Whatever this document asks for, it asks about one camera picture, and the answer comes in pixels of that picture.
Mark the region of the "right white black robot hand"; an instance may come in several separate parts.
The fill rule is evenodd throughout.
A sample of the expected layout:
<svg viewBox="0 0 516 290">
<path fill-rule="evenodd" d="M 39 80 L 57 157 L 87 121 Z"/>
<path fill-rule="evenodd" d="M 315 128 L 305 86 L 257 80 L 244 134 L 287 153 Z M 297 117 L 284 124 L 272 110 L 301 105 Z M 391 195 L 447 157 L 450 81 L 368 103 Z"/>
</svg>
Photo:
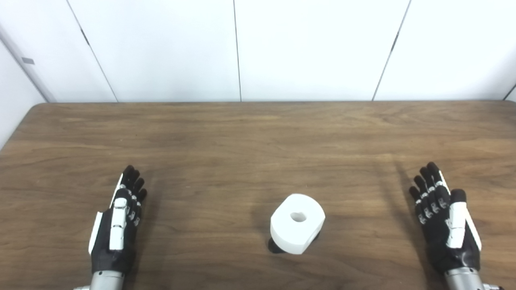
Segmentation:
<svg viewBox="0 0 516 290">
<path fill-rule="evenodd" d="M 409 194 L 431 266 L 441 275 L 457 268 L 481 269 L 482 243 L 462 189 L 450 189 L 436 163 L 421 167 Z"/>
</svg>

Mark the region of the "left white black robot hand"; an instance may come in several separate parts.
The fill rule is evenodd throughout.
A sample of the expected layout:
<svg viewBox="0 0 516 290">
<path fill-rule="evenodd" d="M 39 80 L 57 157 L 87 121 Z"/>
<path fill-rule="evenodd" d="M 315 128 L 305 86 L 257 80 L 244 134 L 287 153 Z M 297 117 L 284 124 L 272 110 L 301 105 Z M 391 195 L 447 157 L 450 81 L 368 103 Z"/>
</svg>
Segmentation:
<svg viewBox="0 0 516 290">
<path fill-rule="evenodd" d="M 120 272 L 127 275 L 136 261 L 137 228 L 147 197 L 144 179 L 128 165 L 118 180 L 109 208 L 96 214 L 88 252 L 92 273 Z"/>
</svg>

